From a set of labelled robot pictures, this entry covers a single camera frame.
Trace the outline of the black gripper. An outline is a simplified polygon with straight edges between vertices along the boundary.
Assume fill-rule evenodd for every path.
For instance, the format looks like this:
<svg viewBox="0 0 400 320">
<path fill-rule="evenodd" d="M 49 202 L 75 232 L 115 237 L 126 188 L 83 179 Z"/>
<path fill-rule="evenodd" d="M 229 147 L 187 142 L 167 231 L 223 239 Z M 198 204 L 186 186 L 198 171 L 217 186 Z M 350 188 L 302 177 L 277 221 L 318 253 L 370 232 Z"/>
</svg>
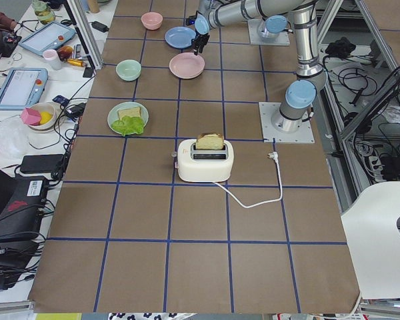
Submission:
<svg viewBox="0 0 400 320">
<path fill-rule="evenodd" d="M 195 37 L 191 40 L 191 47 L 193 49 L 194 55 L 198 55 L 199 52 L 203 53 L 204 46 L 208 43 L 209 34 L 200 34 L 196 32 Z"/>
</svg>

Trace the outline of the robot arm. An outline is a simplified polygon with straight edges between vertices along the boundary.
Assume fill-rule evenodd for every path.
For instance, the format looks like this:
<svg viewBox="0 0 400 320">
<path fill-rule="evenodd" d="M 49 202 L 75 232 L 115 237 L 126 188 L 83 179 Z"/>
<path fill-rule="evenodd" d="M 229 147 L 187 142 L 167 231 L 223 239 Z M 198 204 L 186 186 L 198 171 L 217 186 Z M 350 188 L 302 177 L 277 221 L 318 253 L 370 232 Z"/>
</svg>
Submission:
<svg viewBox="0 0 400 320">
<path fill-rule="evenodd" d="M 285 133 L 294 133 L 303 122 L 307 108 L 325 84 L 324 68 L 319 62 L 317 15 L 315 1 L 258 1 L 263 17 L 290 12 L 295 36 L 298 67 L 297 80 L 288 86 L 285 100 L 271 116 L 273 126 Z"/>
<path fill-rule="evenodd" d="M 302 1 L 227 1 L 216 5 L 214 1 L 200 1 L 198 10 L 185 20 L 186 25 L 193 25 L 195 38 L 191 47 L 195 55 L 203 52 L 212 29 L 226 27 L 234 23 L 269 18 L 294 10 Z"/>
</svg>

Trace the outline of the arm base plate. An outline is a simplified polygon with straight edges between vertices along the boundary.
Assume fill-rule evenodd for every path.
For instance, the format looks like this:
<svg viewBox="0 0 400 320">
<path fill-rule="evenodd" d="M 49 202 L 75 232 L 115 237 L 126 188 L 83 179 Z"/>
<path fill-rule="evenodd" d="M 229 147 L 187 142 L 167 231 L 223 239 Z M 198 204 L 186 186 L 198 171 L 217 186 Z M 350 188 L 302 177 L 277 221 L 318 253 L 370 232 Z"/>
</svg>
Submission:
<svg viewBox="0 0 400 320">
<path fill-rule="evenodd" d="M 298 120 L 280 113 L 280 103 L 259 102 L 259 115 L 264 142 L 313 144 L 315 142 L 307 112 Z"/>
<path fill-rule="evenodd" d="M 289 46 L 287 19 L 284 16 L 273 16 L 248 21 L 251 45 Z"/>
</svg>

